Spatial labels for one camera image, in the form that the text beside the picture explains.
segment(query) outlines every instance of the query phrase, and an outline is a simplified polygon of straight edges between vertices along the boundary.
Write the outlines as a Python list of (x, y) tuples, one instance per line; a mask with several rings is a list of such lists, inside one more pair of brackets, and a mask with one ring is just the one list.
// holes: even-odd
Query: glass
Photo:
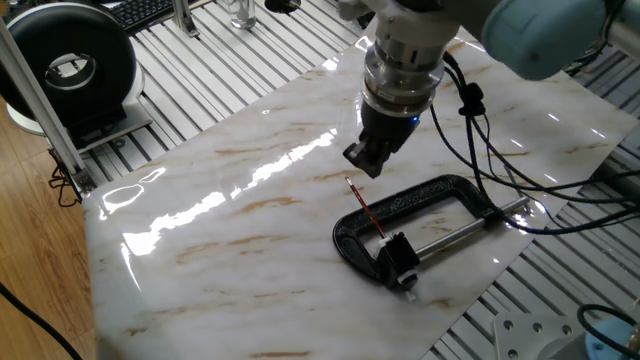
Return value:
[(231, 25), (238, 29), (249, 29), (256, 24), (254, 0), (227, 0)]

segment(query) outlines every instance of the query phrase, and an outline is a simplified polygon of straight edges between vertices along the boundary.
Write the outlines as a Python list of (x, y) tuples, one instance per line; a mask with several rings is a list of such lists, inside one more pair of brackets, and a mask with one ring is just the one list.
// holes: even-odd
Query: metal bracket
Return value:
[(191, 17), (188, 0), (173, 0), (173, 11), (173, 22), (176, 23), (185, 34), (189, 35), (189, 37), (200, 35), (198, 29), (196, 29), (196, 24), (193, 22), (193, 17)]
[[(578, 320), (568, 316), (500, 313), (493, 320), (493, 327), (498, 360), (547, 360), (556, 350), (584, 334)], [(588, 359), (582, 357), (586, 353), (584, 342), (581, 345), (573, 350), (575, 356), (571, 359)]]
[(88, 193), (96, 189), (96, 184), (93, 182), (87, 169), (78, 171), (71, 175), (71, 177), (73, 177), (73, 181), (78, 184), (83, 193)]
[(62, 126), (49, 99), (38, 84), (29, 64), (18, 49), (4, 22), (0, 21), (0, 63), (11, 77), (18, 91), (29, 105), (31, 112), (51, 141), (60, 160), (73, 176), (86, 170), (84, 162)]
[(89, 146), (78, 150), (78, 152), (80, 154), (84, 154), (89, 150), (95, 149), (98, 146), (101, 146), (101, 145), (104, 145), (104, 144), (108, 143), (109, 141), (116, 140), (116, 139), (121, 138), (121, 137), (123, 137), (123, 136), (125, 136), (127, 134), (130, 134), (130, 133), (132, 133), (132, 132), (134, 132), (134, 131), (136, 131), (138, 129), (142, 129), (145, 126), (151, 125), (151, 123), (153, 123), (153, 121), (151, 119), (147, 119), (147, 120), (135, 123), (135, 124), (127, 127), (124, 130), (120, 130), (120, 131), (115, 132), (115, 133), (113, 133), (111, 135), (105, 136), (104, 138), (102, 138), (102, 139), (100, 139), (98, 141), (95, 141), (95, 142), (91, 143)]

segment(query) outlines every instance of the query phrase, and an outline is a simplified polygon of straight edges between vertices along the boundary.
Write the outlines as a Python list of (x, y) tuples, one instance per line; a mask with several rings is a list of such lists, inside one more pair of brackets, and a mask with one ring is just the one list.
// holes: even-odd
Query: keyboard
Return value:
[(133, 35), (154, 21), (173, 13), (171, 0), (127, 0), (109, 9), (124, 31)]

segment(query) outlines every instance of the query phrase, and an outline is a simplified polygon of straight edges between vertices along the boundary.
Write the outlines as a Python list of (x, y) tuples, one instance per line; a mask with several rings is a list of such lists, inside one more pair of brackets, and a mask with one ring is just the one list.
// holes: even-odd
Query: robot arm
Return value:
[[(615, 23), (609, 16), (624, 4)], [(442, 55), (460, 26), (489, 55), (526, 80), (542, 80), (579, 57), (603, 29), (622, 49), (640, 48), (640, 0), (340, 0), (340, 16), (375, 11), (375, 45), (365, 57), (364, 129), (344, 156), (377, 177), (432, 103)]]

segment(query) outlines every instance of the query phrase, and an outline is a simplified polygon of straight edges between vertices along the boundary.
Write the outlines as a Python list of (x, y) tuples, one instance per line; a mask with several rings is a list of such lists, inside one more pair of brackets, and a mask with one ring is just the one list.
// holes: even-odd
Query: aluminum profile table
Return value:
[(152, 123), (83, 154), (98, 186), (141, 167), (331, 59), (358, 38), (334, 0), (305, 0), (291, 14), (256, 4), (250, 31), (231, 26), (223, 4), (192, 9), (189, 37), (170, 19), (131, 38), (145, 75), (140, 117)]
[[(640, 117), (640, 63), (607, 48), (576, 80), (596, 95)], [(640, 127), (605, 160), (608, 173), (640, 169)], [(627, 189), (640, 193), (640, 182)], [(586, 199), (620, 197), (607, 185), (583, 187)], [(555, 217), (576, 226), (622, 210), (615, 204), (567, 204)], [(497, 359), (493, 319), (501, 312), (574, 316), (582, 304), (624, 310), (640, 297), (640, 219), (604, 229), (562, 236), (539, 236), (471, 305), (422, 360)], [(588, 315), (589, 320), (598, 320)]]

